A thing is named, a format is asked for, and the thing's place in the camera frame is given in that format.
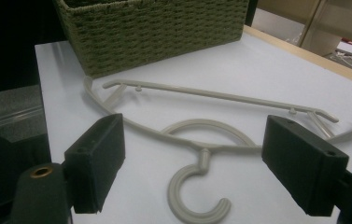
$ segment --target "brass insert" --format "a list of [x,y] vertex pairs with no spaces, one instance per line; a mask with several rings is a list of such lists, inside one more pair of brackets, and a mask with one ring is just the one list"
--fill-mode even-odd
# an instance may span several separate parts
[[49,175],[52,172],[53,172],[53,169],[49,166],[39,167],[30,173],[30,177],[31,178],[41,178],[41,177]]

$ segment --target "white table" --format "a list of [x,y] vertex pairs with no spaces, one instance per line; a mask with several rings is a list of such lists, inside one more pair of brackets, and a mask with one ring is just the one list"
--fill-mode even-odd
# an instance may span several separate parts
[[[54,162],[106,112],[83,90],[84,72],[68,42],[35,47],[44,99],[49,145]],[[241,41],[185,54],[112,76],[94,80],[131,79],[220,91],[324,109],[341,121],[331,125],[340,133],[352,128],[352,81],[243,34]],[[163,91],[126,91],[116,110],[134,121],[158,130],[183,119],[217,119],[262,143],[269,114],[295,119],[318,133],[305,114],[235,104]],[[213,143],[237,140],[213,129],[179,133]],[[77,224],[180,223],[167,203],[167,187],[182,167],[194,164],[197,153],[125,127],[126,160],[109,191],[103,212],[73,215]],[[352,141],[336,145],[350,156]],[[223,223],[336,223],[332,217],[309,217],[261,160],[260,152],[243,155],[219,153],[212,157],[204,177],[189,179],[181,190],[183,201],[195,212],[211,210],[220,198],[232,201]]]

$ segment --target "hanger hook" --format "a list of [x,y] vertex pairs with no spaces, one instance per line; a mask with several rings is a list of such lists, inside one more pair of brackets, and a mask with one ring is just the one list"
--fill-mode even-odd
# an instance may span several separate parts
[[209,169],[211,152],[204,148],[199,153],[198,164],[188,165],[179,170],[172,178],[168,189],[168,201],[173,213],[182,221],[190,224],[218,223],[231,210],[231,202],[223,198],[217,206],[206,213],[192,212],[181,201],[180,189],[184,181],[192,175],[205,175]]

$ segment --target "wicker basket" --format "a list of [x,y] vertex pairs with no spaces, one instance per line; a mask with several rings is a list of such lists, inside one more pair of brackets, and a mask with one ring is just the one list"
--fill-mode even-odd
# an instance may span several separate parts
[[86,75],[239,40],[248,0],[54,0]]

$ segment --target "basket rim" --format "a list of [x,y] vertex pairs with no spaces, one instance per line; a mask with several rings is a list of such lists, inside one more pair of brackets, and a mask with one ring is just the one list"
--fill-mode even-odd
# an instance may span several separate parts
[[86,11],[97,11],[103,10],[103,8],[121,8],[121,7],[137,7],[141,5],[147,5],[155,2],[169,2],[169,0],[123,0],[111,3],[98,3],[83,7],[70,7],[65,0],[56,0],[61,7],[69,12],[86,12]]

